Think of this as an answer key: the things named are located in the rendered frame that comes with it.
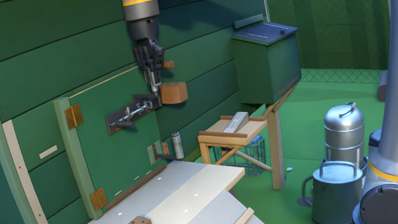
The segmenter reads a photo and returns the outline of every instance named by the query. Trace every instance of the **green mailbox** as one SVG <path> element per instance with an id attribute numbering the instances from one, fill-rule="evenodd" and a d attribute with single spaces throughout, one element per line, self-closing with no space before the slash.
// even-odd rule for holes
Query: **green mailbox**
<path id="1" fill-rule="evenodd" d="M 297 31 L 265 23 L 232 36 L 242 103 L 273 104 L 301 79 Z"/>

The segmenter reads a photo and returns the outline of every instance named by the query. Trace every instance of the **green floor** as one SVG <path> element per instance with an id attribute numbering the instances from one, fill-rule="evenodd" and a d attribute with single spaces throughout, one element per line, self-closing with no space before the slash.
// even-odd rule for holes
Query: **green floor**
<path id="1" fill-rule="evenodd" d="M 356 102 L 365 118 L 365 155 L 368 155 L 369 135 L 381 128 L 384 103 L 377 100 L 377 84 L 367 83 L 314 83 L 301 82 L 279 109 L 281 117 L 282 146 L 287 173 L 282 190 L 272 188 L 272 175 L 265 171 L 258 176 L 244 176 L 235 186 L 239 200 L 254 210 L 265 224 L 313 223 L 311 208 L 297 204 L 301 197 L 303 180 L 319 168 L 325 157 L 324 115 L 345 102 Z M 253 116 L 264 111 L 259 108 Z M 260 135 L 268 136 L 264 129 Z M 270 164 L 269 142 L 266 138 L 266 164 Z M 307 184 L 307 196 L 310 196 Z"/>

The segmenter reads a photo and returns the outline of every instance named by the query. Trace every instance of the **yellow band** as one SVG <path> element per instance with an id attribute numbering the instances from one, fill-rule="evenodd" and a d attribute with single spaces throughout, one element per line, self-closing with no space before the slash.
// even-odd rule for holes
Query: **yellow band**
<path id="1" fill-rule="evenodd" d="M 143 3 L 143 2 L 149 2 L 149 1 L 153 1 L 153 0 L 131 0 L 128 2 L 123 2 L 123 7 L 129 6 L 129 5 L 135 5 L 135 4 Z"/>
<path id="2" fill-rule="evenodd" d="M 376 169 L 376 167 L 373 166 L 373 164 L 371 163 L 370 160 L 369 160 L 369 167 L 371 168 L 371 170 L 374 173 L 376 173 L 381 178 L 384 178 L 384 179 L 389 180 L 389 181 L 398 181 L 398 176 L 393 176 L 393 175 L 389 175 L 389 174 L 383 173 L 382 171 Z"/>

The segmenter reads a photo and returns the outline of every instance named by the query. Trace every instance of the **hinge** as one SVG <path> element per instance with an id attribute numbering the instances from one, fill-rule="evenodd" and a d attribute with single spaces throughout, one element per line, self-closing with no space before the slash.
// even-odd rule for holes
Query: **hinge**
<path id="1" fill-rule="evenodd" d="M 65 116 L 69 130 L 83 123 L 83 115 L 79 103 L 71 105 L 68 109 L 66 109 Z"/>
<path id="2" fill-rule="evenodd" d="M 98 211 L 100 208 L 108 204 L 108 200 L 105 196 L 105 191 L 103 187 L 95 190 L 95 192 L 90 195 L 90 198 L 95 211 Z"/>

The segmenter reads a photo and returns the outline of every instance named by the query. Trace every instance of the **wire basket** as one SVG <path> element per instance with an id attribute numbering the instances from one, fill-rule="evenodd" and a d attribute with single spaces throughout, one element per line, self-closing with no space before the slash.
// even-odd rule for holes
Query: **wire basket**
<path id="1" fill-rule="evenodd" d="M 265 143 L 264 137 L 259 136 L 260 138 L 256 142 L 251 142 L 246 145 L 245 148 L 241 148 L 239 151 L 242 153 L 252 157 L 253 159 L 265 163 Z M 214 155 L 216 160 L 218 161 L 221 157 L 222 150 L 221 147 L 214 147 Z M 246 176 L 257 176 L 260 175 L 264 169 L 247 161 L 246 159 L 238 156 L 232 155 L 229 159 L 225 160 L 222 165 L 225 166 L 236 166 L 245 168 Z"/>

